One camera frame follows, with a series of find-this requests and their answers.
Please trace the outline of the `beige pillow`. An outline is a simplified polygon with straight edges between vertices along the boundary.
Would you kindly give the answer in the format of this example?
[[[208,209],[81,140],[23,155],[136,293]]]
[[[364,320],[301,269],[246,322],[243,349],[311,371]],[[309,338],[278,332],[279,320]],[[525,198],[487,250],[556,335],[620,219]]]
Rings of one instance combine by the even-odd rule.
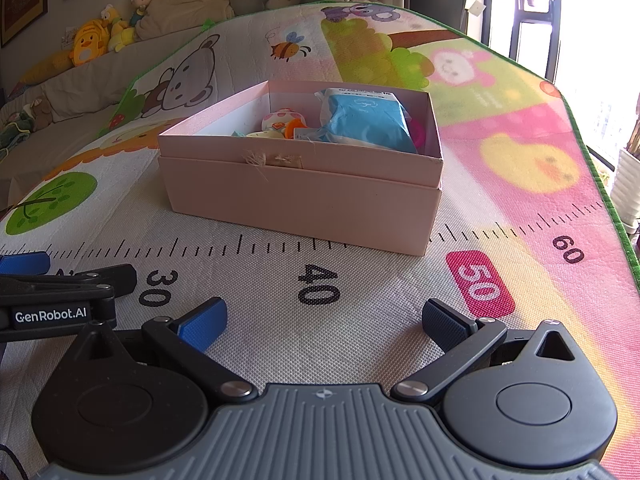
[[[149,40],[233,17],[230,0],[152,0],[134,28],[140,40]]]

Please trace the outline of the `pink plastic basket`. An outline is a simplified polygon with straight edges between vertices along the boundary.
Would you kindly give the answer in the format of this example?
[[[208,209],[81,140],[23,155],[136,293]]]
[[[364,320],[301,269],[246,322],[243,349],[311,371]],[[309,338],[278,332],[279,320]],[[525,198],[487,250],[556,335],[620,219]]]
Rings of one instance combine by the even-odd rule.
[[[411,118],[408,121],[408,128],[411,136],[411,141],[416,148],[416,151],[419,154],[423,154],[427,135],[422,122],[420,122],[420,120],[417,120],[416,118]]]

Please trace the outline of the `small doll plush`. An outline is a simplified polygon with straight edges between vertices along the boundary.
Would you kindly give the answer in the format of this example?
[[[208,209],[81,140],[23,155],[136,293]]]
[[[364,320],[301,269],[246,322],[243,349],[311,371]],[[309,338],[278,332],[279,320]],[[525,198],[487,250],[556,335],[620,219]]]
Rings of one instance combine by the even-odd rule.
[[[142,20],[151,1],[152,0],[131,0],[132,5],[134,6],[134,13],[131,15],[129,20],[129,25],[131,27],[134,27],[137,22]]]

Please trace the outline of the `beige sofa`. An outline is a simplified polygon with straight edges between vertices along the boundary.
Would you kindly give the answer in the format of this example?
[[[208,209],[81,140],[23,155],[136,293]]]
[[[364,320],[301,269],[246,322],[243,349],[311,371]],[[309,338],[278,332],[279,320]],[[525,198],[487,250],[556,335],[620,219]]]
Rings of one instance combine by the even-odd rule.
[[[43,177],[88,143],[111,120],[131,81],[172,55],[201,27],[130,44],[28,89],[1,109],[5,124],[36,99],[47,100],[52,122],[32,133],[1,161],[1,206],[17,203]]]

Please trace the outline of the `long yellow plush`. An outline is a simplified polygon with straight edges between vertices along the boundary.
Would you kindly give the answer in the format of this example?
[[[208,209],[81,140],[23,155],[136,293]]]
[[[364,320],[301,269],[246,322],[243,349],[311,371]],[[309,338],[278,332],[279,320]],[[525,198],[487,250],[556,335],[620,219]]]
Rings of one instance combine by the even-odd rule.
[[[24,73],[20,78],[20,83],[27,84],[28,86],[42,84],[43,81],[58,76],[73,67],[74,64],[70,57],[70,50],[54,52]]]

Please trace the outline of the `green cloth on sofa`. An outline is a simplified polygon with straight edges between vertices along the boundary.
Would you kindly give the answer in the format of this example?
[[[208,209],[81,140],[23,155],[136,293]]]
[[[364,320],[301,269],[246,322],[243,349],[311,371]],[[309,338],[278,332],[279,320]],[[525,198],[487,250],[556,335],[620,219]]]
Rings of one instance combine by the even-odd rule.
[[[10,150],[30,133],[29,120],[23,112],[12,114],[1,129],[1,148]]]

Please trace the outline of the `blue tissue pack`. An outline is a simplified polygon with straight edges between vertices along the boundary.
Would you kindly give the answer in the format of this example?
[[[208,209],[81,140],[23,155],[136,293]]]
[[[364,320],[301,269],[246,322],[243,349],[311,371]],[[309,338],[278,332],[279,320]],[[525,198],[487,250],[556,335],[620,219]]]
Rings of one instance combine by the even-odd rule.
[[[416,154],[409,114],[392,92],[326,88],[316,93],[321,142]]]

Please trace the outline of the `pink mushroom squishy toy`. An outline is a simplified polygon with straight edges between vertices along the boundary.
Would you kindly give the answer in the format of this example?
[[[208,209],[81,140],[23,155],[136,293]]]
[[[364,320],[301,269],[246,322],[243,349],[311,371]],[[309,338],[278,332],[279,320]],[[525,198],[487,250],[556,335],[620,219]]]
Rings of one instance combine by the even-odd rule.
[[[262,130],[274,130],[284,133],[286,125],[294,119],[299,119],[303,124],[306,124],[303,114],[297,113],[290,108],[280,108],[280,110],[270,112],[262,118]]]

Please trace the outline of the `colourful cartoon play mat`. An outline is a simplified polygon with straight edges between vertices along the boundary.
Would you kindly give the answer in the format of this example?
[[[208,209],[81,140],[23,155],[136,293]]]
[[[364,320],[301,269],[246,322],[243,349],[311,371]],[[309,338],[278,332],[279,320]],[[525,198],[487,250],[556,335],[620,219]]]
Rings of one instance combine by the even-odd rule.
[[[2,172],[6,255],[139,273],[129,327],[213,292],[213,352],[256,382],[378,380],[436,354],[431,296],[510,326],[562,321],[612,393],[605,455],[639,468],[639,265],[548,81],[405,10],[325,3],[142,41],[51,79],[55,121]],[[317,90],[385,86],[433,112],[437,155],[245,135],[268,110],[318,119]]]

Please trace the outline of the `pink cardboard box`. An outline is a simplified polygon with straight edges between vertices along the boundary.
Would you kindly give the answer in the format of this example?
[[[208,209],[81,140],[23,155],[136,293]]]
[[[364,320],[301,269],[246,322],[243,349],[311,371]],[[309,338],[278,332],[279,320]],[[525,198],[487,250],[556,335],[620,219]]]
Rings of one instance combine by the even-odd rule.
[[[160,171],[180,214],[421,257],[442,196],[442,148],[426,92],[393,89],[426,131],[423,154],[253,139],[289,107],[315,125],[322,81],[267,80],[161,133]]]

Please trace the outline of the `yellow plastic toy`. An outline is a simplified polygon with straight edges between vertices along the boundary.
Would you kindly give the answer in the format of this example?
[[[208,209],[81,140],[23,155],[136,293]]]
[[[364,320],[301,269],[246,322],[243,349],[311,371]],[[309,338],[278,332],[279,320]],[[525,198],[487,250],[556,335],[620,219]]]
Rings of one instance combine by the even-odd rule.
[[[269,129],[247,133],[246,137],[253,139],[284,139],[285,135],[280,130]]]

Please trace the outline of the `yellow duck plush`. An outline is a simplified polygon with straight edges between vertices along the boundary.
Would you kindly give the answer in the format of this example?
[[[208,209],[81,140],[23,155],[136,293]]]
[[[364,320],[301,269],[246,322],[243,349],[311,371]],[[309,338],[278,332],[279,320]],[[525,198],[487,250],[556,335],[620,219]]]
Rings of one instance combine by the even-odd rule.
[[[70,50],[73,66],[84,65],[107,52],[110,32],[102,20],[90,20],[77,29]]]

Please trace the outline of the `small yellow plush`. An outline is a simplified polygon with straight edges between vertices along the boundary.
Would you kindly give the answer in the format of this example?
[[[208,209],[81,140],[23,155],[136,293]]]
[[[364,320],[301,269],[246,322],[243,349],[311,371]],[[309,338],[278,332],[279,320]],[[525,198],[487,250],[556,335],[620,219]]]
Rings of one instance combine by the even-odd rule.
[[[101,11],[101,20],[110,33],[110,40],[108,40],[107,45],[107,50],[110,52],[119,52],[136,40],[136,30],[122,19],[111,4],[108,4]]]

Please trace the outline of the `orange plastic cup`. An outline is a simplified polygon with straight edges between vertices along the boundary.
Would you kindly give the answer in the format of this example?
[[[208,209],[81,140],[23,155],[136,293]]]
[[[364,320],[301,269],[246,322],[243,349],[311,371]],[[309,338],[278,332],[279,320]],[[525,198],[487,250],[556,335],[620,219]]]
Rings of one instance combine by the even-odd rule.
[[[306,128],[307,128],[307,125],[301,119],[294,118],[285,125],[284,137],[285,139],[294,139],[296,129],[306,129]]]

